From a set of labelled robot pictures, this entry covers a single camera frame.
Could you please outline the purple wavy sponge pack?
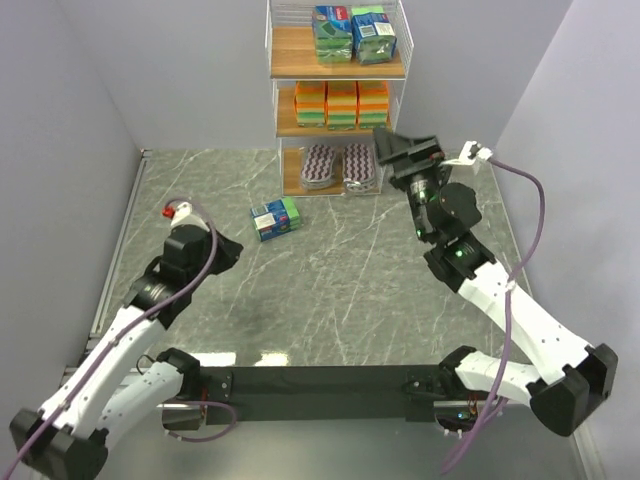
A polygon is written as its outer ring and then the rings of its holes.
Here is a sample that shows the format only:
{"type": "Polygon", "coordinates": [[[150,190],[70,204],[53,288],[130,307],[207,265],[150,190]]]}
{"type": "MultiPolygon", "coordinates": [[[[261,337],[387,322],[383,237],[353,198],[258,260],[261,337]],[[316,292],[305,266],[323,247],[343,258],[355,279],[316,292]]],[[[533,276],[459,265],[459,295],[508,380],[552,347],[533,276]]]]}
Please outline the purple wavy sponge pack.
{"type": "Polygon", "coordinates": [[[376,162],[369,145],[350,143],[344,147],[342,177],[346,194],[362,194],[376,188],[376,162]]]}
{"type": "Polygon", "coordinates": [[[305,190],[319,190],[335,183],[337,153],[330,145],[314,144],[303,150],[300,184],[305,190]]]}

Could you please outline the orange sponge pack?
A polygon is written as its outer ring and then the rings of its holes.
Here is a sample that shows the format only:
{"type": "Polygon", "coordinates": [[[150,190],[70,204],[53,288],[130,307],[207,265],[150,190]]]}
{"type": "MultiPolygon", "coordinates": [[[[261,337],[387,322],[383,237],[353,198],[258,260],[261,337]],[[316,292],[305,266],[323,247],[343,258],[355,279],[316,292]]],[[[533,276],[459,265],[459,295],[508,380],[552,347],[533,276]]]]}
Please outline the orange sponge pack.
{"type": "Polygon", "coordinates": [[[294,90],[294,110],[300,127],[325,125],[326,83],[297,81],[294,90]]]}
{"type": "Polygon", "coordinates": [[[389,118],[390,99],[385,80],[357,81],[357,125],[362,129],[384,127],[389,118]]]}
{"type": "Polygon", "coordinates": [[[351,130],[357,123],[357,83],[355,81],[327,82],[326,124],[330,130],[351,130]]]}

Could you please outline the blue green sponge pack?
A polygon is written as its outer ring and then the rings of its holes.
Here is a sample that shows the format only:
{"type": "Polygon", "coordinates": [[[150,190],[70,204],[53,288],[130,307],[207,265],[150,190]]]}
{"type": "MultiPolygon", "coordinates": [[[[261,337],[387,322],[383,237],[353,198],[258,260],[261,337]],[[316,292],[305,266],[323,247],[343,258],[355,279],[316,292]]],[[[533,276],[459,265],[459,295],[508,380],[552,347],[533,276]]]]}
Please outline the blue green sponge pack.
{"type": "Polygon", "coordinates": [[[301,215],[291,197],[282,197],[250,209],[252,224],[261,242],[298,230],[301,215]]]}
{"type": "Polygon", "coordinates": [[[345,6],[316,5],[311,26],[320,63],[350,62],[353,50],[351,17],[345,6]]]}
{"type": "Polygon", "coordinates": [[[353,50],[362,65],[391,62],[397,37],[384,8],[379,5],[351,9],[353,50]]]}

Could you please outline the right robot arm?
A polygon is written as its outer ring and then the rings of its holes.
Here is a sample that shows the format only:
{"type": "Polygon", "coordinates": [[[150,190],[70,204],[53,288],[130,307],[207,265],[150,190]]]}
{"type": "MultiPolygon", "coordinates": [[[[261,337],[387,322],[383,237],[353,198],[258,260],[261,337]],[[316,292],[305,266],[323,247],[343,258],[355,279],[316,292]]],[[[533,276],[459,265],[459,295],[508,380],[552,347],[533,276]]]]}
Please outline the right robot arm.
{"type": "Polygon", "coordinates": [[[553,433],[572,435],[610,397],[618,356],[565,328],[473,234],[482,219],[476,193],[451,181],[451,170],[490,162],[492,151],[468,141],[458,158],[447,159],[434,136],[410,139],[377,127],[373,138],[379,164],[393,169],[391,185],[407,195],[417,238],[430,247],[425,259],[434,277],[487,315],[529,360],[461,347],[441,368],[456,386],[526,405],[553,433]]]}

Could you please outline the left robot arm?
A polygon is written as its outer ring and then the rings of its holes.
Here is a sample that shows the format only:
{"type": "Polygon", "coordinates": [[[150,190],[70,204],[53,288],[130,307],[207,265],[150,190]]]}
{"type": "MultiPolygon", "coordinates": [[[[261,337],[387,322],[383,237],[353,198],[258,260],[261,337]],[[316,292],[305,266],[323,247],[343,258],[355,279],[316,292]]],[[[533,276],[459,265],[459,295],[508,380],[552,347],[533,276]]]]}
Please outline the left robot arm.
{"type": "Polygon", "coordinates": [[[157,406],[175,402],[205,414],[213,403],[200,361],[181,350],[160,353],[133,383],[121,383],[194,290],[231,269],[242,250],[212,227],[173,228],[84,362],[38,410],[11,420],[18,461],[50,479],[94,479],[113,445],[157,406]]]}

